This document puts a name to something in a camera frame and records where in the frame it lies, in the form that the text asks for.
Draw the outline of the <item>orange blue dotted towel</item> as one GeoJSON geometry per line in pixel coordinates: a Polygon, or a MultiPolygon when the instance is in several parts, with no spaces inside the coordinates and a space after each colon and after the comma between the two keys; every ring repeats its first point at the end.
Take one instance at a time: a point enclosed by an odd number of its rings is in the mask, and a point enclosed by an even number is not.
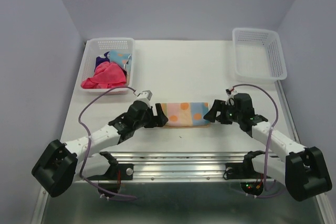
{"type": "Polygon", "coordinates": [[[207,102],[161,103],[168,118],[165,127],[205,127],[210,121],[204,119],[209,112],[207,102]]]}

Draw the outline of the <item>blue dotted striped towel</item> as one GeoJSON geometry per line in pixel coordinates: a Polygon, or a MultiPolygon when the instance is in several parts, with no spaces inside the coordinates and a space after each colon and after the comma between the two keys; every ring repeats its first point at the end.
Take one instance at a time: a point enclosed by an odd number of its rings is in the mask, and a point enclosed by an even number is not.
{"type": "Polygon", "coordinates": [[[110,62],[116,63],[119,67],[126,69],[128,62],[131,60],[132,54],[121,53],[116,50],[111,50],[107,53],[107,58],[110,62]]]}

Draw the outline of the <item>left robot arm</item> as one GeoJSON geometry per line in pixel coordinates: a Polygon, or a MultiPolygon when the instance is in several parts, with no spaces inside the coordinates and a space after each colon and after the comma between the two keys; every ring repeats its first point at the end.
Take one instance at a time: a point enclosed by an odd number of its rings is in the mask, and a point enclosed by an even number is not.
{"type": "Polygon", "coordinates": [[[32,169],[32,175],[51,197],[63,194],[73,182],[99,177],[131,180],[131,165],[120,165],[105,149],[130,139],[136,130],[163,127],[168,122],[159,103],[154,107],[134,101],[125,113],[88,136],[62,143],[50,142],[32,169]]]}

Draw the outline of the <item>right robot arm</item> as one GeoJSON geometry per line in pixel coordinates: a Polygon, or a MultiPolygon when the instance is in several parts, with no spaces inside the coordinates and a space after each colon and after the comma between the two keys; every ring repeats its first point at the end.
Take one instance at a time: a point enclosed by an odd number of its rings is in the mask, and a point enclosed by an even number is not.
{"type": "Polygon", "coordinates": [[[250,151],[241,163],[226,163],[223,178],[255,179],[259,175],[285,186],[296,201],[303,201],[332,189],[332,181],[323,153],[317,147],[305,147],[274,130],[268,119],[256,114],[250,95],[238,93],[227,101],[215,100],[204,119],[233,124],[265,145],[263,151],[250,151]]]}

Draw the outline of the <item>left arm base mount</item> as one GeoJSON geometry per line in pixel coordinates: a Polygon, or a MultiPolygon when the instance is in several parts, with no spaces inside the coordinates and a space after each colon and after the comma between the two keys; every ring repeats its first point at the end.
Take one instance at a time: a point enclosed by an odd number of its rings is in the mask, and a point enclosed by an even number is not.
{"type": "Polygon", "coordinates": [[[134,165],[120,163],[109,152],[100,152],[87,159],[83,175],[90,180],[132,180],[134,165]]]}

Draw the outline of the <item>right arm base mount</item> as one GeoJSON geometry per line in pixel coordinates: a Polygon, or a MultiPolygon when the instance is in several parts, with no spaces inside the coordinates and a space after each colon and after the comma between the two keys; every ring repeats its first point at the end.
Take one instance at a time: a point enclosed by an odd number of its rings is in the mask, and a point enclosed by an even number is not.
{"type": "Polygon", "coordinates": [[[257,179],[260,174],[264,173],[264,151],[250,151],[244,155],[244,159],[240,163],[226,163],[223,178],[230,179],[257,179]],[[261,168],[256,168],[253,161],[261,158],[261,168]]]}

